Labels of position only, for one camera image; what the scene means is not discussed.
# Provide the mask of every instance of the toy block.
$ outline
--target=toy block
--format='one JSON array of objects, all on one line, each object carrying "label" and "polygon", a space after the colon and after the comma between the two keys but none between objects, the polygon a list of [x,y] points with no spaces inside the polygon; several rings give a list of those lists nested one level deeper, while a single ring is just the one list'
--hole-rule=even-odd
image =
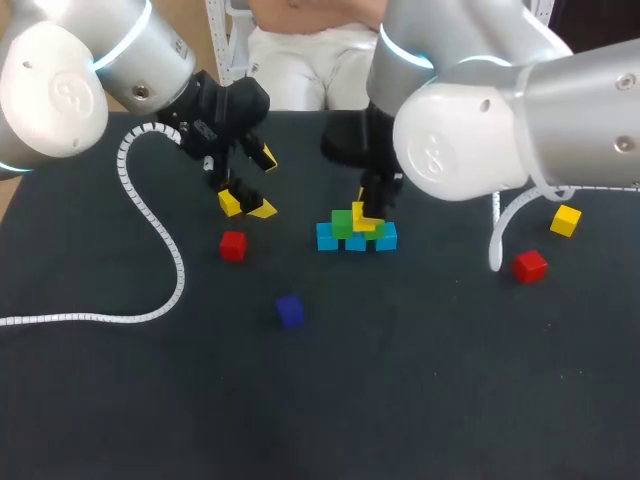
[{"label": "toy block", "polygon": [[267,157],[269,157],[269,159],[273,162],[273,167],[269,168],[268,170],[265,170],[265,172],[266,173],[272,172],[276,168],[278,168],[278,162],[276,160],[276,157],[273,156],[273,153],[271,153],[271,150],[269,150],[269,147],[267,147],[266,144],[264,146],[264,150],[263,151],[264,151],[265,155],[267,155]]},{"label": "toy block", "polygon": [[551,231],[564,235],[565,237],[571,237],[578,226],[581,216],[582,212],[580,210],[562,205],[553,218]]},{"label": "toy block", "polygon": [[331,212],[331,233],[336,240],[347,240],[353,237],[350,210],[334,210]]},{"label": "toy block", "polygon": [[385,226],[384,238],[376,241],[376,251],[390,252],[398,248],[398,232],[396,224],[388,222]]},{"label": "toy block", "polygon": [[335,252],[338,250],[338,240],[333,238],[330,223],[316,224],[316,237],[319,252]]},{"label": "toy block", "polygon": [[520,283],[533,283],[544,278],[549,265],[535,250],[516,257],[513,273]]},{"label": "toy block", "polygon": [[225,232],[220,243],[220,255],[227,262],[244,262],[247,253],[247,237],[240,232]]},{"label": "toy block", "polygon": [[344,242],[344,249],[349,252],[366,252],[367,241],[364,238],[364,234],[356,232],[353,237]]},{"label": "toy block", "polygon": [[240,202],[229,193],[229,190],[223,190],[218,193],[218,199],[220,200],[220,207],[227,217],[233,217],[242,213],[240,208]]},{"label": "toy block", "polygon": [[354,232],[375,232],[376,227],[384,220],[377,218],[366,218],[364,216],[364,202],[353,202],[353,231]]},{"label": "toy block", "polygon": [[381,223],[380,225],[378,225],[375,229],[375,231],[373,232],[366,232],[364,234],[364,239],[369,241],[369,240],[382,240],[384,238],[384,235],[387,231],[387,224],[386,223]]},{"label": "toy block", "polygon": [[248,215],[262,218],[264,220],[265,218],[269,218],[275,215],[276,213],[278,213],[278,211],[274,208],[273,205],[269,203],[269,201],[266,198],[264,198],[262,199],[262,206],[256,208],[255,210],[250,212]]},{"label": "toy block", "polygon": [[296,328],[304,324],[304,307],[297,295],[288,295],[276,300],[276,308],[285,329]]}]

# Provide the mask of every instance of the light blue block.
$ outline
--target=light blue block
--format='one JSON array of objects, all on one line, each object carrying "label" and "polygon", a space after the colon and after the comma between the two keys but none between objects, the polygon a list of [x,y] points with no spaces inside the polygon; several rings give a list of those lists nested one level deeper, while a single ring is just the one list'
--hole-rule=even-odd
[{"label": "light blue block", "polygon": [[376,241],[376,251],[378,252],[391,252],[398,248],[398,232],[396,230],[396,224],[388,222],[384,238]]},{"label": "light blue block", "polygon": [[338,241],[331,234],[330,223],[316,224],[316,236],[318,238],[319,252],[334,252],[338,250]]},{"label": "light blue block", "polygon": [[349,252],[366,252],[367,240],[364,238],[364,233],[354,233],[353,237],[345,240],[344,249]]}]

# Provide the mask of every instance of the white pants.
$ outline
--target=white pants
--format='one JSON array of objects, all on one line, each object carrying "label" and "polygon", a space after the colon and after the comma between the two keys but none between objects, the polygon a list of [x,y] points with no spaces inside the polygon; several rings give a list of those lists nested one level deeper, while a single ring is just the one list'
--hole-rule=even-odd
[{"label": "white pants", "polygon": [[256,28],[249,72],[271,97],[271,110],[361,110],[377,34],[352,24],[314,35]]}]

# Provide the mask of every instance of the yellow block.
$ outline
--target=yellow block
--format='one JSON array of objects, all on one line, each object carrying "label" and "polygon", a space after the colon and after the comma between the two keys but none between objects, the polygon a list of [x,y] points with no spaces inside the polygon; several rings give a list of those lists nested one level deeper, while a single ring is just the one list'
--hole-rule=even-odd
[{"label": "yellow block", "polygon": [[553,219],[551,231],[565,237],[571,237],[578,226],[581,216],[582,212],[580,210],[562,205]]},{"label": "yellow block", "polygon": [[218,199],[220,200],[220,207],[227,217],[233,217],[234,215],[242,213],[240,202],[229,193],[229,190],[223,190],[218,193]]},{"label": "yellow block", "polygon": [[269,201],[265,198],[262,200],[262,206],[256,208],[253,212],[249,212],[247,215],[251,215],[253,217],[269,218],[278,213],[278,211],[269,203]]},{"label": "yellow block", "polygon": [[266,172],[270,172],[271,170],[275,170],[276,168],[278,168],[278,162],[276,161],[276,157],[273,156],[273,153],[271,153],[271,150],[269,150],[269,147],[267,147],[267,144],[264,144],[264,153],[267,154],[267,156],[271,159],[271,161],[273,162],[273,167],[271,167],[269,170],[267,170]]},{"label": "yellow block", "polygon": [[366,218],[363,213],[364,202],[353,202],[353,231],[354,232],[375,232],[376,227],[384,220],[378,218]]}]

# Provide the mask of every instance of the red cube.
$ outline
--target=red cube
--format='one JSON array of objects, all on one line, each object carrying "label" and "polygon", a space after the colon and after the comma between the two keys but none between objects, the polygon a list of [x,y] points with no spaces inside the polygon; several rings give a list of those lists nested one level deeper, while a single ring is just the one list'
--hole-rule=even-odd
[{"label": "red cube", "polygon": [[535,250],[518,255],[513,263],[513,273],[520,283],[537,282],[544,278],[549,265]]},{"label": "red cube", "polygon": [[247,237],[240,232],[225,232],[220,243],[220,255],[227,262],[244,262],[247,253]]}]

